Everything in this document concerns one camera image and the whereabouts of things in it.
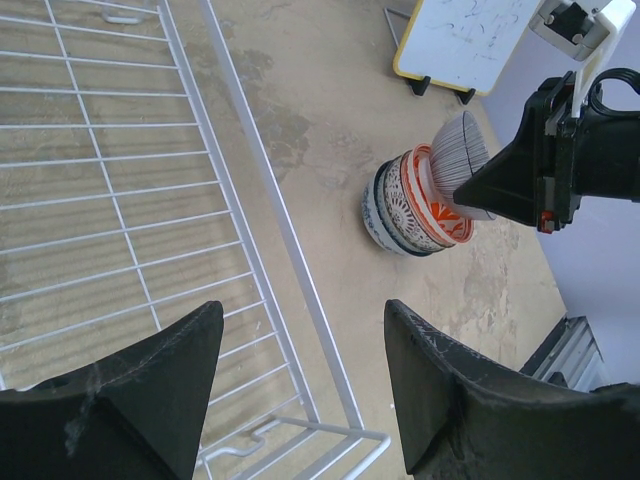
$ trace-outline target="white wall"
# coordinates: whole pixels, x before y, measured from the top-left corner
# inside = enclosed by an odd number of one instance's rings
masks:
[[[640,8],[609,66],[640,70],[638,47]],[[525,34],[483,99],[503,145],[513,139],[524,103],[540,83],[574,66],[535,34]],[[604,88],[608,105],[640,110],[640,98],[623,83],[606,82]],[[584,198],[572,225],[539,238],[569,314],[589,318],[612,381],[640,383],[640,204]]]

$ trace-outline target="ceramic bowl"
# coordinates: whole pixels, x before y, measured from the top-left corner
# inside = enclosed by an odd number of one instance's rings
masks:
[[[387,167],[384,175],[384,201],[391,221],[406,241],[423,252],[435,253],[445,247],[436,242],[425,231],[409,205],[409,199],[402,186],[400,165],[411,155],[407,152],[402,158],[396,159]]]
[[[438,210],[438,206],[432,204],[441,199],[432,193],[427,196],[418,178],[420,161],[424,159],[428,161],[430,153],[429,145],[422,144],[414,148],[411,155],[403,158],[400,163],[400,178],[409,199],[409,206],[422,228],[443,247],[452,247],[456,242],[449,237],[449,234],[440,225],[438,218],[433,216],[433,212]]]
[[[379,175],[380,178],[379,178],[379,180],[378,179],[376,180],[376,190],[375,190],[376,207],[378,208],[378,214],[380,215],[380,220],[382,221],[382,225],[387,230],[387,233],[391,236],[391,238],[396,243],[396,245],[398,245],[405,252],[407,252],[410,255],[413,255],[414,257],[426,257],[426,256],[430,255],[431,253],[430,252],[422,252],[422,251],[416,249],[414,246],[411,245],[411,243],[409,243],[402,236],[402,233],[393,224],[393,221],[391,220],[391,216],[389,215],[389,211],[387,210],[387,205],[385,203],[385,199],[384,199],[384,176],[385,176],[385,173],[386,173],[386,169],[387,169],[387,167],[389,165],[391,165],[391,163],[393,161],[399,160],[401,158],[402,158],[402,156],[398,157],[397,159],[390,160],[390,161],[386,162],[378,170],[377,175]]]
[[[471,112],[465,111],[445,123],[431,145],[431,172],[437,190],[454,212],[474,220],[496,216],[479,208],[457,205],[453,192],[490,160],[482,132]]]
[[[455,243],[466,243],[473,235],[473,220],[452,211],[443,201],[435,188],[431,176],[431,164],[428,155],[415,156],[412,168],[409,169],[409,180],[412,187],[422,195],[420,206],[428,208],[438,226],[444,231],[447,239]]]
[[[371,180],[364,188],[361,204],[362,220],[364,221],[364,226],[367,229],[367,232],[369,232],[371,238],[373,238],[380,247],[388,252],[396,253],[398,255],[409,255],[409,252],[403,250],[393,241],[393,238],[391,238],[391,235],[389,235],[389,232],[387,232],[382,224],[382,220],[380,219],[375,202],[375,191],[377,181],[379,181],[381,177],[381,171],[384,171],[384,169],[379,169],[378,173],[371,177]]]

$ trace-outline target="patterned bowl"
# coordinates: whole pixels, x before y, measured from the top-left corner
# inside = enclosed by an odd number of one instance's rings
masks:
[[[362,194],[362,219],[364,221],[364,226],[367,229],[367,232],[369,232],[369,235],[371,235],[371,238],[373,238],[373,240],[386,251],[397,253],[398,255],[409,255],[410,252],[403,250],[393,241],[393,238],[391,238],[391,235],[389,235],[389,232],[387,232],[386,228],[382,224],[382,220],[378,213],[375,201],[375,191],[382,172],[384,172],[384,168],[378,169],[378,172],[371,177],[371,180],[364,188],[364,192]]]
[[[468,242],[473,234],[473,221],[449,208],[436,189],[431,176],[429,146],[419,145],[413,152],[413,158],[401,165],[401,172],[407,188],[414,193],[411,199],[415,203],[411,205],[419,212],[428,213],[418,218],[427,222],[438,238],[444,238],[450,244]]]
[[[400,180],[402,188],[407,194],[409,206],[422,228],[443,247],[452,247],[456,244],[455,240],[449,237],[447,231],[440,225],[438,218],[433,216],[435,206],[432,207],[431,203],[438,202],[441,198],[433,195],[427,197],[418,178],[420,161],[428,159],[430,152],[429,145],[422,144],[414,148],[406,158],[403,158],[400,163]]]
[[[387,167],[384,175],[384,201],[393,225],[413,248],[428,253],[439,252],[445,246],[422,227],[409,205],[402,185],[400,165],[411,156],[411,152],[394,160]]]
[[[391,216],[389,216],[389,211],[387,210],[387,205],[385,203],[384,175],[386,173],[386,169],[389,165],[391,165],[392,162],[394,162],[395,160],[399,160],[401,158],[402,156],[394,160],[389,160],[388,162],[384,163],[378,170],[378,173],[376,175],[379,176],[379,179],[378,178],[376,179],[376,190],[375,190],[376,207],[378,209],[378,214],[380,215],[380,220],[382,221],[382,225],[387,230],[387,233],[391,236],[391,238],[396,243],[396,245],[398,245],[405,252],[407,252],[410,255],[413,255],[414,257],[427,257],[431,255],[430,252],[422,252],[416,249],[414,246],[411,245],[411,243],[409,243],[402,236],[402,233],[400,233],[400,231],[393,224],[393,221],[391,220]]]

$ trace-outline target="wire rack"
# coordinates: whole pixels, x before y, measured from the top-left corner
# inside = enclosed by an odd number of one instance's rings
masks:
[[[369,441],[353,478],[389,437],[364,429],[220,25],[200,5],[347,426],[319,418],[164,0],[0,0],[0,389],[28,389],[219,299],[225,335],[195,477],[268,475],[331,434],[286,476],[316,478]],[[282,416],[291,406],[301,418]]]

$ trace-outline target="whiteboard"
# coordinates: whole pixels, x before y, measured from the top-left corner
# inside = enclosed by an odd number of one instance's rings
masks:
[[[418,0],[393,61],[395,72],[457,90],[491,91],[537,0]]]

